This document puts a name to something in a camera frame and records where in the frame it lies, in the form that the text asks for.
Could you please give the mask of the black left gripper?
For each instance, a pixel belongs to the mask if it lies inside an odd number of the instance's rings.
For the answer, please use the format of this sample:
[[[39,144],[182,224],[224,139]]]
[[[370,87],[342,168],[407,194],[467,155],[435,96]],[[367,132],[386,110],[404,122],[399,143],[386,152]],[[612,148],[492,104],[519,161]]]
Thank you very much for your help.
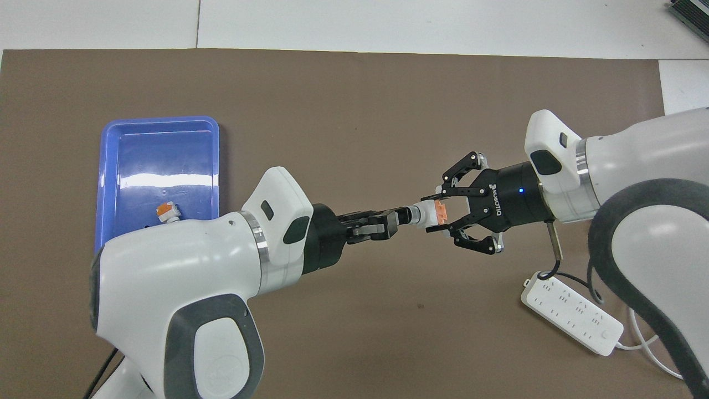
[[[398,232],[397,208],[357,211],[337,217],[325,204],[312,205],[302,274],[334,265],[345,244],[385,241]]]

